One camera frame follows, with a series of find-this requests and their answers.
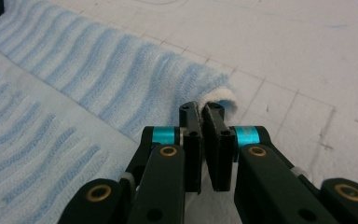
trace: teal spacer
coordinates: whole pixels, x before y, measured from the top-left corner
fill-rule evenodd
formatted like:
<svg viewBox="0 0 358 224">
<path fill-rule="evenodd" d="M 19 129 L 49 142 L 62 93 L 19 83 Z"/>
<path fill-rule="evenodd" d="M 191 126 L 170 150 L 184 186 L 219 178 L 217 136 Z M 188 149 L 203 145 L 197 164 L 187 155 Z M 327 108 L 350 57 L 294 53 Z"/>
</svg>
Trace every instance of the teal spacer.
<svg viewBox="0 0 358 224">
<path fill-rule="evenodd" d="M 234 129 L 237 133 L 238 148 L 248 144 L 260 143 L 260 137 L 255 126 L 235 126 Z"/>
<path fill-rule="evenodd" d="M 162 145 L 174 145 L 175 127 L 154 127 L 152 142 Z"/>
</svg>

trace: brass screw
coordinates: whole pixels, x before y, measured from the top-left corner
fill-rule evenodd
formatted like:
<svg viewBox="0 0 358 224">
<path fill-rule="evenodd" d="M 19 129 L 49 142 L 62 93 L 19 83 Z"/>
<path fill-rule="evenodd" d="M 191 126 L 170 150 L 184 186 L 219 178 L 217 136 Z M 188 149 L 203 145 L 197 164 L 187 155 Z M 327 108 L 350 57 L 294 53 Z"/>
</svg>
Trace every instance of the brass screw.
<svg viewBox="0 0 358 224">
<path fill-rule="evenodd" d="M 257 157 L 267 156 L 267 151 L 262 147 L 250 147 L 249 152 Z"/>
<path fill-rule="evenodd" d="M 165 156 L 165 157 L 174 156 L 174 155 L 176 155 L 177 152 L 178 152 L 178 150 L 176 150 L 176 148 L 174 148 L 174 147 L 164 147 L 159 150 L 159 154 L 161 154 L 162 156 Z"/>
<path fill-rule="evenodd" d="M 334 186 L 336 192 L 342 197 L 358 202 L 358 189 L 347 184 L 337 184 Z"/>
<path fill-rule="evenodd" d="M 98 185 L 90 189 L 89 192 L 87 192 L 86 198 L 92 203 L 97 203 L 105 200 L 111 192 L 112 189 L 109 186 Z"/>
</svg>

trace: towel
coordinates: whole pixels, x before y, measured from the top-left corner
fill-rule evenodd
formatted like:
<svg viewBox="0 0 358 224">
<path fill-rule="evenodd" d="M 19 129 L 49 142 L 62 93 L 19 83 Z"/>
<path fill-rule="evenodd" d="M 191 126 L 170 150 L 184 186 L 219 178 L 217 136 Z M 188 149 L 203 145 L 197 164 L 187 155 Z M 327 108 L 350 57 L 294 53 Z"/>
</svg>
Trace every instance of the towel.
<svg viewBox="0 0 358 224">
<path fill-rule="evenodd" d="M 56 223 L 76 191 L 117 180 L 143 127 L 188 101 L 235 111 L 227 76 L 44 0 L 0 17 L 0 223 Z"/>
</svg>

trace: blue striped towel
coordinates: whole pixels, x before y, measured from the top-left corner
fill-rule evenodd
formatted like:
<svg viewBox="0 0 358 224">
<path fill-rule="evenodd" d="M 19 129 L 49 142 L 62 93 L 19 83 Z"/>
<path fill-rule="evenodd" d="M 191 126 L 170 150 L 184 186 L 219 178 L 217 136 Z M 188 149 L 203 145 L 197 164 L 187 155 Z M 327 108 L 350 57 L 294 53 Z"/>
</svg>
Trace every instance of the blue striped towel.
<svg viewBox="0 0 358 224">
<path fill-rule="evenodd" d="M 227 76 L 48 1 L 0 17 L 0 223 L 55 223 L 86 182 L 117 179 L 146 125 L 188 101 L 235 110 Z"/>
</svg>

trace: screw hole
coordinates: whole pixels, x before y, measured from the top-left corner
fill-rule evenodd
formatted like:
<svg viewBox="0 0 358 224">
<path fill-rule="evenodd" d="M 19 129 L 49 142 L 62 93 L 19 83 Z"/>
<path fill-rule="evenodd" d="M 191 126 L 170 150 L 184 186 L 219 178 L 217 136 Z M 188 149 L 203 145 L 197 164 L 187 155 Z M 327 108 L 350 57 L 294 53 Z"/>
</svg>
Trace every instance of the screw hole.
<svg viewBox="0 0 358 224">
<path fill-rule="evenodd" d="M 262 147 L 250 147 L 249 152 L 257 157 L 264 157 L 267 155 L 267 151 Z"/>
<path fill-rule="evenodd" d="M 105 200 L 110 193 L 112 192 L 112 189 L 107 185 L 98 185 L 87 192 L 87 200 L 89 200 L 92 203 L 97 203 L 100 201 Z"/>
<path fill-rule="evenodd" d="M 317 219 L 316 215 L 313 214 L 313 212 L 311 212 L 308 209 L 300 209 L 300 210 L 298 210 L 298 214 L 302 218 L 304 218 L 305 220 L 310 221 L 310 222 L 316 221 L 316 219 Z"/>
<path fill-rule="evenodd" d="M 162 212 L 157 208 L 150 209 L 147 212 L 147 219 L 149 219 L 150 221 L 159 221 L 161 218 Z"/>
<path fill-rule="evenodd" d="M 341 195 L 342 197 L 354 201 L 354 202 L 358 202 L 358 189 L 347 185 L 347 184 L 337 184 L 334 186 L 336 192 Z"/>
<path fill-rule="evenodd" d="M 159 154 L 165 157 L 170 157 L 176 155 L 178 151 L 174 147 L 164 147 L 159 151 Z"/>
</svg>

